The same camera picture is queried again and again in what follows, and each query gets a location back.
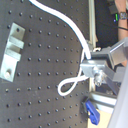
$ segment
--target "silver metal part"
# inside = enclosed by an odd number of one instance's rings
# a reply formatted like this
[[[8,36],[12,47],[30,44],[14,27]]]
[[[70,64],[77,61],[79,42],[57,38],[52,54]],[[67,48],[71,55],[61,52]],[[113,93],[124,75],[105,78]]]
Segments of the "silver metal part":
[[[23,49],[22,42],[25,29],[13,23],[7,40],[3,61],[0,69],[0,77],[13,82],[17,62],[21,59],[20,49]]]
[[[108,67],[106,60],[84,60],[80,66],[85,76],[94,78],[95,85],[101,86],[105,80],[112,91],[118,95],[119,88],[112,81],[115,72]]]
[[[110,79],[114,77],[114,71],[107,66],[106,60],[84,60],[80,66],[85,76],[88,77],[94,78],[94,75],[99,71],[103,71]]]
[[[89,99],[99,110],[112,113],[116,105],[116,96],[108,96],[99,92],[91,92]]]
[[[124,49],[124,44],[127,44],[127,42],[128,38],[125,38],[111,47],[110,54],[114,65],[117,65],[127,59]]]
[[[127,128],[128,127],[128,63],[122,81],[121,89],[114,112],[111,116],[108,128]]]

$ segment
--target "black surface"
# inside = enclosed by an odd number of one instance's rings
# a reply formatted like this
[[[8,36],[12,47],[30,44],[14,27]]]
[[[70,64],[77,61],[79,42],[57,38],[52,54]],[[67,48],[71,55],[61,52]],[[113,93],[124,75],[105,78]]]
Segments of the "black surface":
[[[71,17],[89,40],[88,0],[40,1]],[[74,32],[28,0],[1,0],[0,63],[13,22],[25,28],[25,46],[14,82],[0,79],[0,128],[86,128],[81,101],[88,83],[79,82],[66,97],[56,86],[77,75],[81,45]]]

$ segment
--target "metal mount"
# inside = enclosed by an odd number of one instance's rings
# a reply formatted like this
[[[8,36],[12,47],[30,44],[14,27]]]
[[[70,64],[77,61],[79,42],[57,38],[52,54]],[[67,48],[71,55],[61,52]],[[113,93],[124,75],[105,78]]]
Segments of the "metal mount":
[[[0,77],[13,82],[17,62],[21,59],[20,49],[23,49],[22,42],[25,29],[13,23],[7,40],[3,61],[0,69]]]

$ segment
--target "bolt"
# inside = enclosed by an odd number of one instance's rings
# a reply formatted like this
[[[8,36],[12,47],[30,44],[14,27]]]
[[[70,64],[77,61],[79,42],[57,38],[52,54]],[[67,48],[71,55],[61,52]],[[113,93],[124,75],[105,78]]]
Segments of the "bolt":
[[[5,78],[6,79],[9,79],[10,76],[11,76],[11,73],[9,71],[7,71],[5,74],[4,74]]]

